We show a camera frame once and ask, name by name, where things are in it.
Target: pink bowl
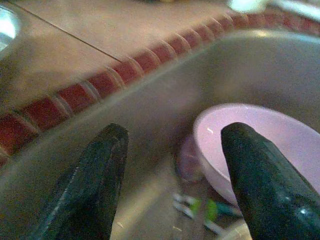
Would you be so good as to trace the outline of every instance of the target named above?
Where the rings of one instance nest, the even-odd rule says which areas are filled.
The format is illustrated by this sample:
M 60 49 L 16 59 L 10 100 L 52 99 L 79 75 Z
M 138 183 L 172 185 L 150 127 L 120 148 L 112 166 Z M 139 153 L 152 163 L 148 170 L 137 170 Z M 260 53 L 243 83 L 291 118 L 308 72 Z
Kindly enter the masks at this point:
M 237 206 L 221 146 L 221 130 L 234 122 L 248 124 L 271 140 L 320 193 L 320 134 L 280 112 L 255 105 L 231 103 L 205 110 L 193 127 L 203 173 L 222 197 Z

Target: beige tile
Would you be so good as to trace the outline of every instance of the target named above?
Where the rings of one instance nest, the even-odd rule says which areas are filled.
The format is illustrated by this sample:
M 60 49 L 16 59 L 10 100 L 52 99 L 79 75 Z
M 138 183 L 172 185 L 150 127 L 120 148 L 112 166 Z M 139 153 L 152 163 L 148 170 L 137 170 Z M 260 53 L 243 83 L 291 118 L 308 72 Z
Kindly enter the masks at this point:
M 227 10 L 214 0 L 13 1 L 117 58 Z
M 30 102 L 114 60 L 29 13 L 21 15 L 24 31 L 18 49 L 6 64 L 9 76 L 0 80 L 0 113 Z

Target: stainless steel sink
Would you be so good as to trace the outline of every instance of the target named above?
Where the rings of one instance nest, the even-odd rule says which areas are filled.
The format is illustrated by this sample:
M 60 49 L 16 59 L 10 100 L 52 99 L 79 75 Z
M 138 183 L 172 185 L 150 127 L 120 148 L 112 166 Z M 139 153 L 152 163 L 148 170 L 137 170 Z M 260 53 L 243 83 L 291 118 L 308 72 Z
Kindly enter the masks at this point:
M 194 222 L 183 223 L 171 195 L 186 189 L 176 178 L 174 153 L 197 115 L 221 103 L 256 104 L 320 132 L 319 56 L 319 38 L 246 30 L 163 66 L 46 132 L 1 170 L 0 213 L 7 216 L 0 218 L 0 234 L 23 236 L 58 176 L 103 127 L 117 123 L 129 130 L 130 142 L 111 238 L 172 239 L 173 226 L 191 238 Z

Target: plastic bowl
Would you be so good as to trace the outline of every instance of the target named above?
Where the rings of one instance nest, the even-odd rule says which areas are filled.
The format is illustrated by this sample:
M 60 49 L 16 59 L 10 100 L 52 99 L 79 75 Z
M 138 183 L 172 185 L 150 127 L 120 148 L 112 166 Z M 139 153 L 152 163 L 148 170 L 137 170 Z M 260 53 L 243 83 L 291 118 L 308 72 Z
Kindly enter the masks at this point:
M 320 193 L 320 134 L 283 113 L 256 105 L 231 103 L 205 110 L 193 128 L 203 173 L 222 197 L 237 206 L 221 145 L 221 130 L 234 122 L 248 124 L 271 140 Z

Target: sink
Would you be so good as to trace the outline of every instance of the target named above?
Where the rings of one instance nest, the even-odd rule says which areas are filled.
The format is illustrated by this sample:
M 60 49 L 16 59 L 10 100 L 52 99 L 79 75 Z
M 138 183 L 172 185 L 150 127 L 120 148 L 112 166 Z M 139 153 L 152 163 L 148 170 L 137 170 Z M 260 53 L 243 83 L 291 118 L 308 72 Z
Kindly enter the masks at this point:
M 174 157 L 197 115 L 222 103 L 254 104 L 320 132 L 319 56 L 316 37 L 235 31 L 43 133 L 1 170 L 0 212 L 7 216 L 0 218 L 0 237 L 28 232 L 56 179 L 110 123 L 127 128 L 130 139 L 111 239 L 172 239 L 179 224 L 191 237 L 193 222 L 181 224 L 172 193 L 186 189 L 175 175 Z M 203 194 L 197 188 L 195 194 Z

